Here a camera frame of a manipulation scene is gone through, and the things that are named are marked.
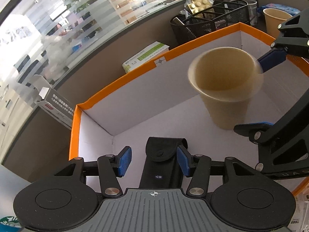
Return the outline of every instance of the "glass partition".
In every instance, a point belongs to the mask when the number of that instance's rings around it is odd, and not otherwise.
[[[1,0],[1,7],[9,0]],[[0,162],[35,107],[35,74],[59,82],[121,30],[179,0],[22,0],[0,26]]]

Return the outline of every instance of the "paper cup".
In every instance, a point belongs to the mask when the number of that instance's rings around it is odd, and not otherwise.
[[[263,12],[265,15],[267,34],[271,35],[273,38],[277,38],[280,33],[278,25],[292,16],[279,9],[264,9]]]
[[[212,49],[198,56],[189,67],[188,78],[214,123],[226,130],[244,122],[250,98],[263,83],[258,61],[232,47]]]

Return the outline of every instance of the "green and white box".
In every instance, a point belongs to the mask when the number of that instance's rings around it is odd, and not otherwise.
[[[126,73],[128,73],[129,71],[134,70],[138,66],[141,66],[145,62],[167,52],[168,48],[169,46],[163,43],[154,42],[153,44],[147,46],[135,56],[124,62],[122,64],[122,67],[126,71]]]

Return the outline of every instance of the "black pouch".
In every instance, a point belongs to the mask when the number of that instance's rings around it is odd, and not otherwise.
[[[180,188],[183,173],[177,162],[179,145],[188,149],[185,138],[149,137],[146,144],[146,161],[139,188]]]

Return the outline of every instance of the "gray ribbed plate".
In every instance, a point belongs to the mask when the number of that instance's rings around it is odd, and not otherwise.
[[[123,197],[105,200],[99,211],[70,232],[240,232],[221,222],[207,204],[179,189],[129,189]],[[289,232],[285,227],[277,232]]]

